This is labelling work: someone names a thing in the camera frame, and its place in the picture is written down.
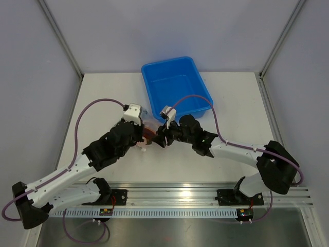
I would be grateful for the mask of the clear zip top bag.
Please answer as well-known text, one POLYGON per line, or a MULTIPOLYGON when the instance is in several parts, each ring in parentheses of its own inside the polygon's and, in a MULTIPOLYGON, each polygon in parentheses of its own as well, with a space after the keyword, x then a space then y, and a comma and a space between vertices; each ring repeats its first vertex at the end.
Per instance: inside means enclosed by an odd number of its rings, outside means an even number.
POLYGON ((144 124, 142 132, 143 142, 138 143, 137 147, 142 152, 146 152, 147 147, 152 144, 152 140, 156 136, 156 131, 160 126, 160 122, 155 119, 152 113, 148 112, 146 109, 142 110, 140 117, 144 124))

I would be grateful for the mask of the fake steak slice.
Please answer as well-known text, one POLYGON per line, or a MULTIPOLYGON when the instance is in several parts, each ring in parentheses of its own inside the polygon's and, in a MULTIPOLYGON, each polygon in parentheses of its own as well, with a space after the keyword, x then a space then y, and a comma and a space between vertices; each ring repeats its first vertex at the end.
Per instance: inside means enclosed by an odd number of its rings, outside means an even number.
POLYGON ((151 140, 152 138, 154 138, 156 136, 156 132, 154 130, 150 129, 149 127, 143 127, 142 135, 144 138, 151 140))

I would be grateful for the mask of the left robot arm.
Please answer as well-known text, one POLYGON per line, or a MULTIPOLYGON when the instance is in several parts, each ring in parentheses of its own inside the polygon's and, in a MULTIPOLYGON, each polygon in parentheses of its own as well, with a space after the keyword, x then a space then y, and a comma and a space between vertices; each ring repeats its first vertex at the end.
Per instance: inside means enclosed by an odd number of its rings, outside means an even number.
POLYGON ((109 132, 83 149, 73 165, 61 168, 49 178, 26 185, 17 182, 12 186, 15 205, 23 228, 28 230, 48 218, 50 196, 77 180, 98 172, 123 157, 128 149, 142 141, 143 122, 120 120, 109 132))

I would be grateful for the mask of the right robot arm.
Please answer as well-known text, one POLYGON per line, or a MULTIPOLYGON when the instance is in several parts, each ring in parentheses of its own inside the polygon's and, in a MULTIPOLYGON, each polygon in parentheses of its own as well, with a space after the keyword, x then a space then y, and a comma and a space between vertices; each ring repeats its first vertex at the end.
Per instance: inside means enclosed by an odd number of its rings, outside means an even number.
POLYGON ((257 196, 267 191, 287 194, 299 168, 279 142, 271 140, 264 146, 228 144, 218 134, 204 130, 192 115, 160 126, 153 141, 163 148, 174 141, 191 144, 200 156, 226 158, 257 169, 256 174, 241 177, 230 192, 217 196, 226 205, 255 204, 257 196))

